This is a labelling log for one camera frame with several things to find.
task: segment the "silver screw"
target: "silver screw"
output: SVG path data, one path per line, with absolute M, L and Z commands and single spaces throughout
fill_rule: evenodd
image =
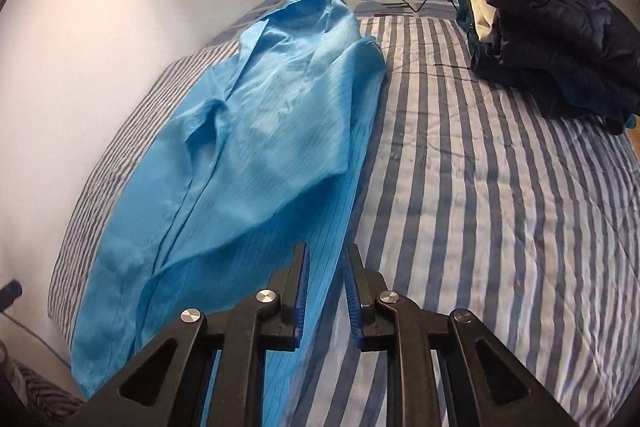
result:
M 188 310 L 185 310 L 180 314 L 180 318 L 183 322 L 186 323 L 197 322 L 200 320 L 200 317 L 202 317 L 202 314 L 200 313 L 200 311 L 194 308 L 189 308 Z
M 269 302 L 273 302 L 277 296 L 278 294 L 273 290 L 266 289 L 266 290 L 260 290 L 255 295 L 255 298 L 258 299 L 258 301 L 260 302 L 269 303 Z
M 391 290 L 385 290 L 380 294 L 380 300 L 386 304 L 395 304 L 400 300 L 400 296 Z
M 471 322 L 471 319 L 474 316 L 471 314 L 469 310 L 455 310 L 453 312 L 453 318 L 458 322 Z

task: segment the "pile of clothes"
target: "pile of clothes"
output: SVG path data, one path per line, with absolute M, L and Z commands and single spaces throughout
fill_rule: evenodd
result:
M 471 66 L 527 90 L 545 118 L 596 114 L 611 134 L 640 113 L 640 32 L 608 0 L 458 0 Z

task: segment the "bed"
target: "bed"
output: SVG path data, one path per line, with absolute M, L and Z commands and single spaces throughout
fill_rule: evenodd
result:
M 171 64 L 104 152 L 76 204 L 49 314 L 71 343 L 118 196 L 168 115 L 267 0 Z M 425 309 L 468 308 L 583 426 L 604 425 L 640 377 L 640 165 L 595 118 L 550 121 L 516 90 L 477 79 L 448 0 L 418 14 L 344 0 L 387 64 L 347 241 Z M 422 0 L 409 0 L 418 4 Z M 360 354 L 340 270 L 289 397 L 265 425 L 385 425 L 385 360 Z

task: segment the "zebra striped fabric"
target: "zebra striped fabric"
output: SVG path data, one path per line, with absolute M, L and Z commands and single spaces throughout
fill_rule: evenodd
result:
M 476 79 L 448 20 L 366 18 L 361 30 L 389 74 L 347 240 L 425 309 L 471 309 L 581 425 L 602 425 L 640 377 L 640 166 L 628 139 L 595 118 L 543 120 L 527 95 Z M 190 86 L 235 52 L 228 42 L 172 64 L 87 181 L 50 285 L 69 343 L 119 193 Z M 385 425 L 385 360 L 349 342 L 341 285 L 336 273 L 288 425 Z

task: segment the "black jacket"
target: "black jacket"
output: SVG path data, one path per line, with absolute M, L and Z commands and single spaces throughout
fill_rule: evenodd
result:
M 505 66 L 571 74 L 580 89 L 640 113 L 640 32 L 608 0 L 486 0 Z

